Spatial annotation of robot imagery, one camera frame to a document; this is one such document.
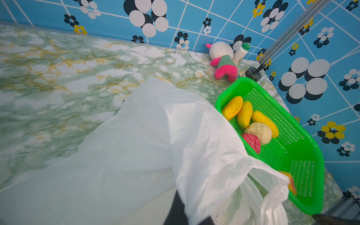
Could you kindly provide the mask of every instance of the blue tiled wall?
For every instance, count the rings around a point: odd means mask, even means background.
[[[330,1],[272,58],[266,73],[318,143],[335,181],[360,200],[358,3]]]
[[[256,60],[261,50],[268,49],[299,17],[303,12],[302,5],[306,6],[310,2],[311,0],[228,0],[226,3],[223,0],[4,0],[0,3],[0,20],[197,52],[207,52],[207,43],[225,41],[234,44],[234,41],[250,37],[251,39],[246,39],[251,45],[246,58]]]

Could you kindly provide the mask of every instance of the red round object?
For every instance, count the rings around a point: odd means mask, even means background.
[[[243,137],[243,139],[252,147],[252,149],[254,149],[254,151],[259,154],[260,153],[260,140],[257,136],[253,135],[253,134],[247,134],[244,133],[241,135],[241,137]]]

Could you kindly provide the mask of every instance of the pink plush arm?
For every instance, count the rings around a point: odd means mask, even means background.
[[[220,58],[217,58],[217,59],[213,59],[210,64],[211,64],[212,66],[216,66],[216,65],[219,64],[219,61],[220,61],[220,60],[221,60],[221,57],[220,57]]]

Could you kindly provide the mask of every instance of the green marble surface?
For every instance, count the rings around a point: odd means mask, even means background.
[[[242,60],[239,74],[257,65]],[[0,25],[0,189],[77,152],[149,77],[215,105],[231,83],[214,72],[204,53]],[[263,71],[259,83],[287,109]],[[326,210],[342,194],[328,172],[324,188]],[[312,223],[292,202],[284,206],[289,224]]]

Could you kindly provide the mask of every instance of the basket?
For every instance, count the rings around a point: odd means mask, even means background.
[[[240,136],[243,133],[237,116],[229,122],[235,128],[245,145],[247,153],[278,171],[292,175],[297,196],[289,192],[291,200],[302,212],[313,215],[320,213],[324,198],[324,157],[315,140],[305,129],[271,97],[258,83],[247,77],[240,77],[216,101],[221,110],[235,96],[252,103],[254,110],[261,111],[279,129],[279,137],[261,146],[257,154]]]

